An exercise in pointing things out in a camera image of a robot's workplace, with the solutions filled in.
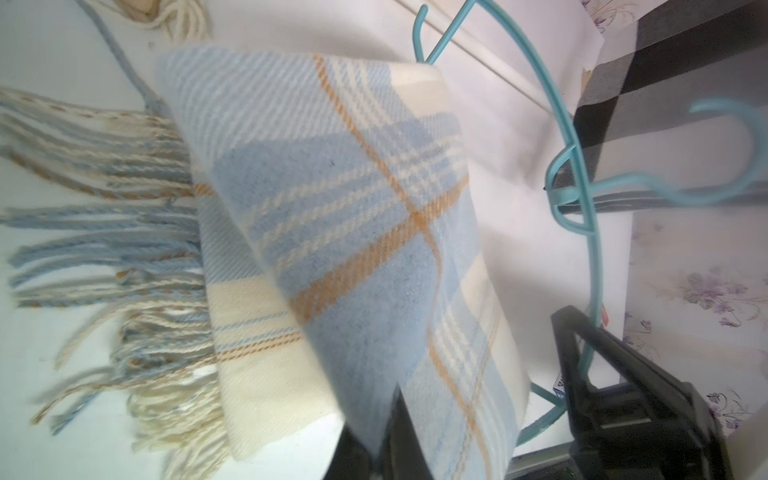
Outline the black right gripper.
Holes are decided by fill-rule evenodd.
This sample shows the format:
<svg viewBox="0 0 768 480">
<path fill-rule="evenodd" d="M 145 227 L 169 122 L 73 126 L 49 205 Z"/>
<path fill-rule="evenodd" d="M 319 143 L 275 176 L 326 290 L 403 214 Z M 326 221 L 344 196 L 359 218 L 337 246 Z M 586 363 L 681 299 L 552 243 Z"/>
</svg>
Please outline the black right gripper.
<svg viewBox="0 0 768 480">
<path fill-rule="evenodd" d="M 570 455 L 584 479 L 730 479 L 719 422 L 687 382 L 636 352 L 569 305 L 551 315 L 574 441 Z M 675 410 L 626 383 L 590 387 L 588 371 L 602 357 L 632 383 L 683 396 Z"/>
</svg>

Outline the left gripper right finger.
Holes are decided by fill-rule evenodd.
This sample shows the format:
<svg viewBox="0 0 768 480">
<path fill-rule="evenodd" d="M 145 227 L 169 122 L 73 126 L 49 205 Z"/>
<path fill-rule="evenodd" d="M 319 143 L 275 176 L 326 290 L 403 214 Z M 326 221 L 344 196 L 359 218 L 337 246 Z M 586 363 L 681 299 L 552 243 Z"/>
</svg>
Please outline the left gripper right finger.
<svg viewBox="0 0 768 480">
<path fill-rule="evenodd" d="M 386 480 L 432 480 L 405 399 L 397 390 L 378 454 L 378 470 Z"/>
</svg>

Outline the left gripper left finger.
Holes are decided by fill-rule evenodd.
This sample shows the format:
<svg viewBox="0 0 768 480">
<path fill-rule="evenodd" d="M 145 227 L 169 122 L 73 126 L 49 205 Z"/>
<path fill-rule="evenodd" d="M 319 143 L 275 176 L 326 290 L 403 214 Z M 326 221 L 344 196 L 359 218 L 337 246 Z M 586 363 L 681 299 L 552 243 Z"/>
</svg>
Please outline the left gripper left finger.
<svg viewBox="0 0 768 480">
<path fill-rule="evenodd" d="M 339 437 L 324 480 L 368 480 L 372 463 L 369 452 L 345 426 Z"/>
</svg>

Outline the teal clothes hanger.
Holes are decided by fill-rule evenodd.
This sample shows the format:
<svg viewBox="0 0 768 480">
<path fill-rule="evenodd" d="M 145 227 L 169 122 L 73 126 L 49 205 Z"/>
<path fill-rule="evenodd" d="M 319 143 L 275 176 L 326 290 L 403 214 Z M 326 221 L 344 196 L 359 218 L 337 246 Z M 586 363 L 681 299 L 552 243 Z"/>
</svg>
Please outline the teal clothes hanger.
<svg viewBox="0 0 768 480">
<path fill-rule="evenodd" d="M 521 50 L 532 67 L 540 93 L 529 87 L 518 90 L 540 108 L 550 113 L 564 142 L 563 149 L 553 158 L 544 174 L 544 188 L 554 221 L 566 231 L 586 239 L 589 259 L 589 304 L 587 314 L 594 325 L 601 323 L 604 298 L 604 267 L 601 232 L 598 226 L 596 198 L 599 193 L 624 186 L 641 186 L 654 200 L 664 200 L 672 207 L 705 207 L 736 198 L 757 184 L 767 169 L 767 124 L 758 110 L 743 102 L 711 97 L 696 100 L 688 107 L 690 114 L 717 112 L 739 119 L 750 133 L 753 150 L 743 172 L 728 183 L 696 190 L 675 188 L 647 173 L 625 173 L 604 180 L 589 179 L 584 148 L 577 137 L 573 117 L 566 109 L 562 95 L 539 53 L 522 28 L 494 1 L 465 1 L 454 17 L 435 29 L 440 38 L 428 53 L 422 43 L 422 28 L 427 23 L 429 6 L 418 1 L 412 8 L 415 14 L 411 41 L 415 60 L 433 65 L 443 51 L 459 35 L 459 29 L 475 6 L 480 6 L 498 22 Z"/>
</svg>

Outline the blue cream plaid scarf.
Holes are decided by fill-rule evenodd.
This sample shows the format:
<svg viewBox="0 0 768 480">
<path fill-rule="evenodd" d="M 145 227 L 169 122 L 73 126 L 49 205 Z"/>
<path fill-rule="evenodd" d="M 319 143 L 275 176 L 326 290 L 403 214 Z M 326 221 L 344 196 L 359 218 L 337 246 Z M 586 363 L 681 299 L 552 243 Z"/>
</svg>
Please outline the blue cream plaid scarf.
<svg viewBox="0 0 768 480">
<path fill-rule="evenodd" d="M 71 386 L 61 432 L 129 392 L 136 447 L 165 477 L 231 459 L 333 413 L 371 457 L 397 390 L 433 479 L 501 479 L 530 383 L 478 239 L 461 131 L 440 71 L 319 53 L 171 52 L 108 110 L 1 92 L 1 154 L 93 198 L 9 209 L 22 308 L 96 305 L 65 365 L 119 319 L 110 371 Z"/>
</svg>

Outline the black white checkered scarf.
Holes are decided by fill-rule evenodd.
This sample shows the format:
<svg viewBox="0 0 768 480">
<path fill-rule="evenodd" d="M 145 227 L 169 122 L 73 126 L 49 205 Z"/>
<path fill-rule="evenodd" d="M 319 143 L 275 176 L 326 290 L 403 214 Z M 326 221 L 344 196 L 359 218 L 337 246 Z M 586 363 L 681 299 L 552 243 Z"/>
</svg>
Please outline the black white checkered scarf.
<svg viewBox="0 0 768 480">
<path fill-rule="evenodd" d="M 767 5 L 667 1 L 608 42 L 574 116 L 603 212 L 732 202 L 767 175 Z"/>
</svg>

